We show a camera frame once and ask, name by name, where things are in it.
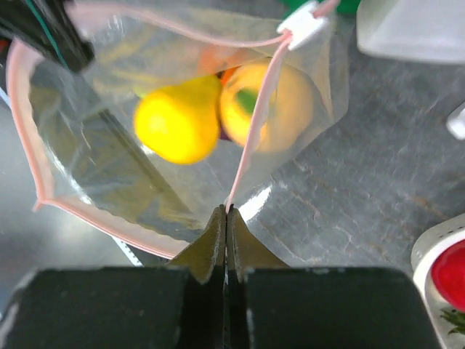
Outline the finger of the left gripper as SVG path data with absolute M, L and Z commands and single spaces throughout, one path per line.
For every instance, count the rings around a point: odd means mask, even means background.
M 43 57 L 78 73 L 93 61 L 94 50 L 67 13 L 72 4 L 62 0 L 3 0 L 1 36 L 18 39 Z

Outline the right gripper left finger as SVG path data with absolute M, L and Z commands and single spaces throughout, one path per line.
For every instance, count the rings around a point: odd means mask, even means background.
M 40 270 L 1 319 L 3 348 L 222 348 L 226 213 L 155 267 Z

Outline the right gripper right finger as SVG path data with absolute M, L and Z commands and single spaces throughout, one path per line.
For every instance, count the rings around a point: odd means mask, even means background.
M 424 302 L 401 270 L 291 268 L 226 221 L 232 348 L 439 348 Z

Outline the clear pink-dotted zip bag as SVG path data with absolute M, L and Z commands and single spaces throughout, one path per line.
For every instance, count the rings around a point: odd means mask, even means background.
M 179 254 L 346 113 L 337 5 L 273 20 L 200 1 L 3 1 L 36 208 Z

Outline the yellow pear toy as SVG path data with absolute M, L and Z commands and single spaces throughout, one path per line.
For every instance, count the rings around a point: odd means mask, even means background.
M 164 86 L 144 96 L 134 112 L 134 133 L 157 156 L 178 165 L 207 158 L 220 136 L 222 86 L 215 75 Z

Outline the orange toy fruit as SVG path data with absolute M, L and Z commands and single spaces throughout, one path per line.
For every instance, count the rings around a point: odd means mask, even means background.
M 224 86 L 241 66 L 245 56 L 245 49 L 207 47 L 199 55 L 198 72 L 216 75 Z

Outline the red apple toy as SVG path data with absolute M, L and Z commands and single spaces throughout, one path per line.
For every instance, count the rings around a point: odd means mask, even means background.
M 431 275 L 439 294 L 464 312 L 464 240 L 448 247 L 434 261 Z

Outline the yellow-orange mango toy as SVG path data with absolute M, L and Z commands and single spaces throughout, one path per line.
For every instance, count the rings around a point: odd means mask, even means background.
M 240 146 L 248 136 L 252 113 L 269 58 L 237 68 L 225 82 L 220 96 L 220 120 L 226 135 Z M 279 82 L 268 100 L 258 150 L 288 150 L 313 119 L 312 86 L 306 74 L 282 65 Z

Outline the white fruit basket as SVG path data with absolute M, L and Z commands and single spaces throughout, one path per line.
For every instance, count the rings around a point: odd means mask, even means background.
M 464 240 L 464 215 L 441 222 L 423 232 L 413 245 L 411 266 L 413 282 L 417 286 L 436 335 L 443 348 L 463 348 L 464 336 L 451 334 L 453 325 L 442 318 L 445 310 L 453 307 L 435 288 L 432 281 L 432 266 L 435 260 L 454 243 Z

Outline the silver clothes rack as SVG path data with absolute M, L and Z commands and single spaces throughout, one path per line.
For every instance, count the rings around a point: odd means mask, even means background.
M 464 64 L 463 1 L 361 1 L 358 49 L 373 57 Z

